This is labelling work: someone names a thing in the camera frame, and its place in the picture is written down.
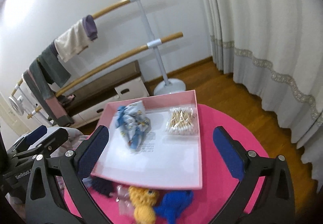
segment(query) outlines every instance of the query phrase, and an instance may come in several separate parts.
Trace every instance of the metal screw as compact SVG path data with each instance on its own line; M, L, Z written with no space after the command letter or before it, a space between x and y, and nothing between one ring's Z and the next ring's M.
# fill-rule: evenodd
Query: metal screw
M253 150L248 151L248 155L251 157L255 157L257 155L257 153Z
M72 156L73 154L74 154L74 151L73 150L68 150L65 153L66 156Z
M36 160L39 161L39 160L42 160L43 159L43 155L38 155L36 156Z
M278 159L279 159L279 160L281 160L281 161L285 161L285 156L283 156L283 155L279 155L279 156L278 156Z

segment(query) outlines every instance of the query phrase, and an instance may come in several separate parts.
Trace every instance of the baseboard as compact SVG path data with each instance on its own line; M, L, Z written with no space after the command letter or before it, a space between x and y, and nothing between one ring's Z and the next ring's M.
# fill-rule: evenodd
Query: baseboard
M187 69L191 69L191 68L193 68L193 67L199 66L199 65L204 64L204 63L207 63L207 62L209 62L209 61L213 61L212 56L207 57L207 58L202 59L202 60L199 60L199 61L197 61L197 62L191 63L191 64L189 64L189 65L187 65L187 66L184 66L184 67L182 67L182 68L179 68L179 69L177 69L177 70L171 71L171 72L167 73L167 76L168 76L169 78L172 78L173 76L175 76L175 75L177 75L177 74L179 74L179 73L181 73L181 72L183 72L183 71L186 71ZM162 80L163 80L163 77L162 77L162 76L160 76L160 77L157 77L157 78L155 78L155 79L152 79L152 80L150 80L150 81L146 82L146 83L145 83L145 85L146 85L146 87L147 87L147 88L150 88L151 86L153 86L153 85L156 85L156 84L160 83Z

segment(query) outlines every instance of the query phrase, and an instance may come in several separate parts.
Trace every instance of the black fuzzy object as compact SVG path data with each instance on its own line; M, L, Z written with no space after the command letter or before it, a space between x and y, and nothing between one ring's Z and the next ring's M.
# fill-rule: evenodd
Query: black fuzzy object
M107 197L111 197L110 193L113 192L112 182L100 177L92 177L91 187Z

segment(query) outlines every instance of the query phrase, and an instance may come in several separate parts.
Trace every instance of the blue and white cloth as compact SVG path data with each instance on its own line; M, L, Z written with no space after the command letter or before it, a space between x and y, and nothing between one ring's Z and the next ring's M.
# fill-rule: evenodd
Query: blue and white cloth
M131 149L137 149L151 129L142 101L120 106L117 110L116 128Z

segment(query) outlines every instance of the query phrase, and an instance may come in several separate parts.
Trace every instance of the pink table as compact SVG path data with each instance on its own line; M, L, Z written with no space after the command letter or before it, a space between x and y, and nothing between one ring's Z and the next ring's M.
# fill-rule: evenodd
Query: pink table
M194 191L193 203L177 219L177 224L207 224L221 209L238 183L238 180L231 176L213 143L215 127L223 126L232 138L238 140L246 150L254 150L259 156L268 157L266 151L252 133L230 116L200 104L198 105L198 114L201 131L203 188ZM263 181L264 178L259 179L245 212L251 211ZM133 219L119 215L118 205L114 199L109 199L94 190L90 190L90 193L114 224L134 223ZM80 216L67 192L65 193L65 201L71 213ZM156 224L166 223L165 220L160 218L156 221Z

